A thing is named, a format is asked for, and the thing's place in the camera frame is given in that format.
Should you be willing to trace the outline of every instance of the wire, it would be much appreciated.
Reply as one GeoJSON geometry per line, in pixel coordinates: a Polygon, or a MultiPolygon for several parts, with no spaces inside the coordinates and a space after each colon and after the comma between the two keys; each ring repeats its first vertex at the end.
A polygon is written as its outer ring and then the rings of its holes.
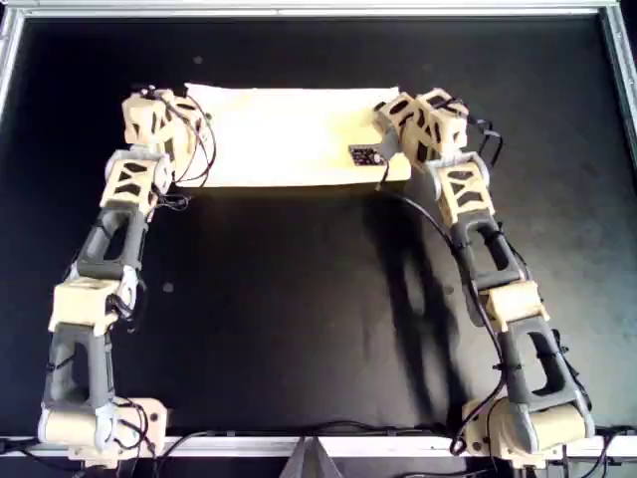
{"type": "Polygon", "coordinates": [[[203,139],[201,138],[201,134],[200,131],[198,131],[195,126],[188,120],[187,117],[185,117],[175,106],[173,106],[171,103],[169,103],[164,97],[162,97],[161,95],[158,95],[156,93],[155,88],[153,87],[148,87],[148,89],[146,90],[147,94],[154,100],[159,100],[162,103],[164,103],[164,105],[166,106],[166,108],[173,113],[174,115],[176,115],[194,134],[197,142],[201,145],[201,149],[204,153],[204,156],[206,156],[206,168],[198,175],[196,175],[195,177],[189,177],[189,178],[185,178],[186,173],[188,172],[188,169],[190,168],[190,165],[192,164],[192,161],[194,160],[195,154],[197,152],[197,148],[195,147],[195,149],[192,152],[192,157],[190,158],[190,162],[188,163],[188,167],[186,167],[183,171],[183,173],[181,174],[181,176],[178,179],[175,179],[175,182],[180,182],[183,180],[186,181],[196,181],[197,179],[200,178],[204,178],[203,182],[199,185],[199,187],[203,186],[206,181],[208,180],[208,176],[210,174],[210,169],[212,168],[213,164],[215,163],[215,160],[217,158],[217,137],[215,135],[215,131],[212,128],[212,125],[210,124],[210,120],[209,120],[209,115],[206,114],[203,111],[203,108],[201,108],[201,105],[191,96],[187,96],[186,98],[189,99],[196,107],[196,109],[201,113],[202,119],[206,122],[206,126],[208,126],[208,130],[210,131],[210,135],[211,135],[211,139],[212,139],[212,146],[213,146],[213,151],[212,151],[212,156],[210,156],[208,154],[208,151],[206,150],[206,146],[203,142],[203,139]]]}
{"type": "Polygon", "coordinates": [[[493,443],[491,441],[491,413],[494,411],[498,403],[500,403],[501,401],[502,401],[502,398],[499,398],[498,400],[496,400],[494,404],[492,405],[492,407],[489,409],[489,413],[487,413],[487,441],[489,441],[488,443],[489,458],[491,459],[491,464],[493,465],[494,470],[496,470],[496,472],[498,472],[498,465],[496,464],[496,459],[494,458],[494,448],[493,448],[493,443]]]}
{"type": "Polygon", "coordinates": [[[599,469],[600,466],[603,466],[602,478],[606,476],[606,473],[608,472],[607,453],[613,440],[619,435],[626,435],[630,432],[637,432],[637,428],[634,426],[619,425],[608,427],[607,429],[604,429],[604,431],[608,434],[604,436],[604,446],[602,447],[599,456],[595,460],[595,463],[593,463],[592,468],[590,468],[590,470],[584,473],[580,478],[590,478],[599,469]]]}
{"type": "Polygon", "coordinates": [[[212,167],[212,165],[215,163],[215,160],[217,159],[217,136],[215,136],[215,131],[212,129],[212,125],[210,124],[210,118],[203,111],[203,109],[201,108],[201,105],[199,105],[199,103],[194,98],[192,98],[191,96],[188,96],[186,98],[188,98],[192,103],[194,103],[195,107],[197,107],[197,110],[199,110],[199,112],[201,113],[201,116],[206,121],[206,125],[208,126],[208,130],[210,131],[210,138],[212,139],[212,147],[213,147],[212,157],[208,161],[208,159],[207,159],[208,155],[206,154],[206,164],[207,164],[206,165],[206,169],[203,172],[201,172],[198,176],[195,176],[193,178],[188,179],[189,181],[196,181],[197,179],[199,179],[201,177],[204,177],[204,175],[205,175],[205,178],[204,178],[203,182],[200,184],[200,187],[201,187],[208,180],[208,176],[210,174],[210,168],[212,167]]]}
{"type": "Polygon", "coordinates": [[[450,451],[450,453],[452,455],[458,456],[458,455],[462,454],[467,449],[467,443],[462,438],[462,435],[464,434],[465,430],[467,429],[467,426],[469,425],[469,423],[476,416],[478,416],[485,409],[485,407],[500,394],[500,392],[503,390],[503,388],[506,385],[506,376],[505,376],[505,368],[504,368],[504,356],[503,356],[503,353],[502,353],[502,349],[500,347],[500,343],[498,342],[498,338],[496,337],[496,333],[494,332],[494,329],[491,326],[491,321],[489,321],[489,317],[487,316],[487,312],[485,311],[485,308],[482,305],[482,302],[480,301],[480,296],[479,296],[476,284],[473,281],[473,279],[471,278],[469,271],[465,268],[465,266],[463,265],[462,261],[460,261],[460,259],[458,257],[458,248],[453,243],[451,237],[449,237],[449,235],[444,231],[442,226],[440,224],[438,224],[438,222],[429,213],[429,211],[427,211],[424,207],[422,207],[420,204],[418,204],[416,201],[410,199],[409,197],[407,197],[407,196],[405,196],[403,194],[399,194],[399,193],[387,190],[386,188],[383,187],[384,182],[385,182],[385,180],[386,180],[386,178],[387,178],[387,176],[389,174],[389,172],[388,172],[389,171],[389,161],[385,160],[385,163],[386,163],[385,172],[384,172],[384,174],[382,176],[382,179],[376,185],[376,190],[379,191],[379,192],[384,192],[385,194],[389,195],[390,197],[393,197],[395,199],[401,200],[402,202],[404,202],[404,203],[410,205],[411,207],[413,207],[414,209],[416,209],[418,212],[420,212],[420,214],[422,214],[423,217],[425,217],[425,219],[427,219],[427,221],[434,227],[436,232],[438,232],[440,237],[442,237],[442,239],[445,241],[445,244],[449,248],[449,251],[451,252],[451,255],[453,256],[453,258],[456,261],[456,265],[458,266],[458,269],[460,271],[462,282],[467,285],[467,289],[469,290],[470,298],[472,300],[472,303],[474,304],[474,307],[476,308],[476,311],[478,312],[478,315],[480,316],[480,319],[481,319],[483,325],[485,326],[485,329],[487,329],[489,337],[490,337],[490,339],[491,339],[491,341],[492,341],[492,343],[494,345],[494,348],[496,349],[496,353],[498,354],[498,360],[499,360],[499,364],[500,364],[499,365],[499,367],[500,367],[500,379],[498,380],[498,384],[494,387],[494,389],[491,391],[491,393],[489,393],[489,395],[487,395],[487,397],[483,401],[481,401],[473,410],[471,410],[471,412],[469,412],[469,414],[462,421],[462,423],[460,424],[460,427],[458,428],[456,434],[453,436],[453,438],[451,440],[451,444],[449,446],[449,451],[450,451]]]}
{"type": "Polygon", "coordinates": [[[398,478],[471,478],[473,476],[482,475],[483,473],[488,473],[490,471],[492,471],[491,468],[474,471],[458,471],[454,473],[407,473],[404,475],[400,475],[398,478]]]}
{"type": "Polygon", "coordinates": [[[78,471],[78,468],[76,467],[70,467],[70,466],[64,466],[64,465],[59,465],[57,463],[54,463],[52,461],[49,460],[45,460],[44,458],[38,456],[38,455],[34,455],[33,453],[31,453],[29,450],[24,449],[24,450],[18,450],[20,453],[22,453],[23,455],[31,458],[32,460],[40,463],[41,465],[46,466],[47,468],[50,468],[52,470],[57,470],[57,471],[64,471],[64,472],[68,472],[68,473],[76,473],[78,471]]]}
{"type": "Polygon", "coordinates": [[[134,450],[135,448],[137,449],[135,461],[133,462],[132,468],[130,469],[130,476],[133,476],[135,468],[137,467],[137,462],[139,461],[139,455],[141,454],[141,444],[146,444],[146,448],[148,448],[148,451],[153,458],[155,457],[155,446],[154,443],[148,440],[148,428],[150,426],[150,421],[148,419],[146,410],[143,408],[143,406],[135,403],[130,398],[123,397],[122,399],[125,400],[126,403],[116,403],[116,406],[119,408],[134,408],[137,412],[137,417],[139,418],[139,426],[136,426],[127,420],[119,420],[119,423],[121,425],[130,428],[137,433],[138,438],[133,445],[125,446],[119,440],[115,439],[115,443],[117,443],[117,445],[119,445],[122,450],[134,450]]]}
{"type": "Polygon", "coordinates": [[[447,112],[453,113],[455,115],[458,115],[461,118],[464,118],[465,120],[467,120],[467,123],[470,124],[473,127],[476,127],[477,129],[480,130],[480,133],[483,135],[483,140],[482,143],[480,144],[480,147],[478,148],[478,155],[482,156],[485,147],[487,146],[489,140],[493,137],[498,141],[498,145],[496,146],[496,150],[494,151],[494,154],[491,158],[491,168],[496,167],[496,163],[498,162],[498,159],[500,158],[500,153],[502,152],[502,148],[505,145],[505,141],[502,138],[502,135],[499,134],[497,131],[494,130],[494,124],[492,121],[489,121],[488,119],[476,119],[471,115],[465,115],[461,112],[459,112],[458,110],[454,110],[452,108],[450,108],[451,105],[461,105],[464,106],[465,103],[459,99],[459,98],[450,98],[448,100],[443,101],[442,103],[436,104],[436,105],[432,105],[432,107],[435,110],[446,110],[447,112]]]}
{"type": "Polygon", "coordinates": [[[164,453],[162,453],[160,458],[156,458],[154,460],[152,465],[153,478],[159,478],[163,465],[166,463],[166,461],[168,461],[168,457],[170,456],[170,454],[177,448],[179,448],[182,444],[184,444],[191,438],[196,438],[198,436],[210,436],[211,433],[214,434],[214,432],[210,431],[196,431],[194,433],[190,433],[189,435],[182,436],[177,441],[175,441],[164,453]]]}

